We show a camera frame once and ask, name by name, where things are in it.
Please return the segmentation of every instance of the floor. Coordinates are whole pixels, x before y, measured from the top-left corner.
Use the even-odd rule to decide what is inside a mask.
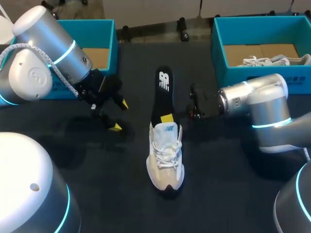
[[[1,0],[0,4],[12,22],[15,22],[24,12],[36,5],[40,5],[41,2],[42,0]],[[82,5],[79,0],[66,0],[66,4],[59,7],[57,6],[58,0],[46,0],[46,2],[56,6],[53,11],[58,14],[60,19],[105,18],[102,0],[88,0],[88,6]],[[206,19],[198,17],[187,20],[186,24],[190,41],[208,41],[210,39],[210,26]],[[176,31],[176,22],[131,31],[132,43],[180,42],[180,34]]]

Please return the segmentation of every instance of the black insole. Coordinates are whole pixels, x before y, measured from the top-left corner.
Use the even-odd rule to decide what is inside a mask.
[[[174,122],[177,119],[174,116],[173,106],[174,93],[174,75],[167,66],[159,67],[155,72],[155,101],[151,115],[152,126],[162,123],[161,117],[172,114]]]

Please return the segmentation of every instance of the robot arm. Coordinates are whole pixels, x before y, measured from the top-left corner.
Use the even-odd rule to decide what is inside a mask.
[[[275,153],[311,147],[311,113],[291,119],[281,87],[256,90],[248,95],[247,104],[260,150]]]
[[[200,118],[250,113],[259,148],[276,153],[311,147],[311,113],[291,119],[287,106],[288,88],[279,74],[255,78],[221,88],[217,94],[191,87],[194,109]]]
[[[14,52],[0,71],[0,105],[19,105],[45,97],[52,88],[46,63],[32,50]]]
[[[91,113],[93,117],[99,118],[107,128],[111,130],[118,131],[121,129],[119,125],[113,120],[111,120],[102,111],[102,106],[105,101],[113,99],[114,102],[122,109],[126,110],[127,104],[118,91],[122,86],[122,82],[117,77],[105,78],[105,76],[98,70],[92,70],[92,61],[90,58],[82,51],[82,49],[77,45],[76,41],[65,31],[65,29],[53,18],[53,16],[44,8],[43,6],[36,6],[25,14],[23,14],[14,24],[13,34],[17,39],[18,44],[9,46],[0,55],[0,64],[3,61],[5,55],[13,49],[26,48],[34,51],[38,58],[32,59],[41,60],[40,62],[40,72],[34,72],[33,69],[37,68],[36,62],[29,62],[29,67],[27,69],[20,70],[21,73],[18,74],[19,77],[25,76],[24,72],[28,72],[29,76],[38,76],[40,73],[42,77],[37,77],[35,80],[42,82],[42,86],[48,93],[48,89],[51,89],[52,82],[43,84],[45,76],[47,79],[51,76],[49,70],[43,67],[41,63],[47,64],[51,67],[60,80],[71,90],[75,96],[80,100],[86,101],[90,104]],[[23,52],[19,54],[19,58],[30,57],[31,52]],[[12,86],[11,76],[15,70],[16,64],[19,64],[17,56],[7,62],[5,67],[1,70],[0,74],[0,94],[2,95],[3,102],[6,104],[20,104],[25,101],[32,101],[33,98],[24,98],[25,95],[20,94],[20,90],[17,90]],[[47,93],[34,93],[30,90],[25,90],[24,92],[30,92],[28,95],[35,95],[36,99],[44,97]]]
[[[192,85],[190,88],[190,97],[194,102],[192,115],[199,118],[210,118],[220,115],[232,117],[247,114],[249,113],[247,96],[253,91],[269,85],[280,86],[287,98],[287,84],[279,74],[267,75],[224,87],[218,93],[208,93],[200,85]]]

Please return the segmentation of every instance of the sneaker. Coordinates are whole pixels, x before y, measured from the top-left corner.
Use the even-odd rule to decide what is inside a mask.
[[[161,191],[178,190],[185,176],[182,164],[182,127],[173,108],[173,73],[160,67],[155,75],[155,102],[149,127],[147,171]]]
[[[311,65],[311,56],[310,54],[306,54],[300,58],[289,58],[284,55],[279,55],[271,58],[272,64],[282,61],[283,59],[288,62],[285,64],[286,66],[310,66]]]
[[[243,59],[243,64],[239,67],[266,67],[266,66],[289,66],[290,62],[286,57],[280,57],[279,60],[274,60],[270,58],[259,58],[251,56],[252,58]]]
[[[273,58],[259,58],[251,56],[249,59],[243,59],[243,64],[239,67],[263,67],[263,66],[309,66],[311,65],[311,56],[306,54],[301,58],[289,58],[284,55],[278,55]]]

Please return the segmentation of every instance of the black table surface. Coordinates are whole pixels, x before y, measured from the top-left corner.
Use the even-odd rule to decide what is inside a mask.
[[[120,44],[119,75],[129,110],[107,104],[121,133],[91,120],[85,102],[42,100],[1,109],[0,131],[38,141],[76,197],[82,233],[276,233],[273,204],[279,189],[304,164],[299,151],[263,154],[247,118],[183,119],[183,189],[167,199],[147,170],[154,73],[168,65],[174,103],[183,111],[189,86],[210,91],[217,82],[210,43]],[[310,96],[289,97],[292,117],[310,111]]]

